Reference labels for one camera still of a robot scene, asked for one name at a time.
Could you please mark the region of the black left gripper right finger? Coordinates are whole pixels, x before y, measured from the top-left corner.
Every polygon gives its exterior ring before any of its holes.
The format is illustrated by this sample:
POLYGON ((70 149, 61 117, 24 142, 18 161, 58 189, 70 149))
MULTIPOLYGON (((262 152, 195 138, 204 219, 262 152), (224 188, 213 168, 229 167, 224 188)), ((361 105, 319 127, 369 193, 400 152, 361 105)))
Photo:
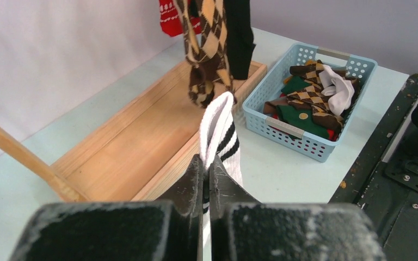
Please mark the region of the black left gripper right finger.
POLYGON ((208 170, 213 260, 385 260, 370 218, 351 203, 262 203, 208 170))

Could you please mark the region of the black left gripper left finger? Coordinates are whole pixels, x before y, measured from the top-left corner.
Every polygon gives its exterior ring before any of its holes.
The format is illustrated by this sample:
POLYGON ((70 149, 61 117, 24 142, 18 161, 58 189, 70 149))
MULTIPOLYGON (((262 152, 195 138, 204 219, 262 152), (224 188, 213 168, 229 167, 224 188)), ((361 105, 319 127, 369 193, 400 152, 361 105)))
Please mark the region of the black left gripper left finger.
POLYGON ((204 167, 153 201, 50 203, 29 219, 11 260, 202 260, 204 167))

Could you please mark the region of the white sock with black stripes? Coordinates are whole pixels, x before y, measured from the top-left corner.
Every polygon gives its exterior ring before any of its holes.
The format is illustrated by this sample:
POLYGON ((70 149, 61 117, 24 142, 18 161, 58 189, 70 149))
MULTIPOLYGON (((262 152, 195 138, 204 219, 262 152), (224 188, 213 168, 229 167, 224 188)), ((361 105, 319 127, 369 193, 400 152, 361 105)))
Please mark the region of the white sock with black stripes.
POLYGON ((210 212, 210 183, 214 182, 218 197, 223 202, 239 201, 239 196, 245 193, 241 173, 240 141, 233 119, 232 107, 235 103, 234 94, 226 91, 214 99, 206 108, 199 128, 199 156, 204 168, 202 194, 202 244, 210 245, 211 251, 217 249, 212 243, 210 212), (222 179, 210 175, 212 164, 216 158, 225 169, 222 179))

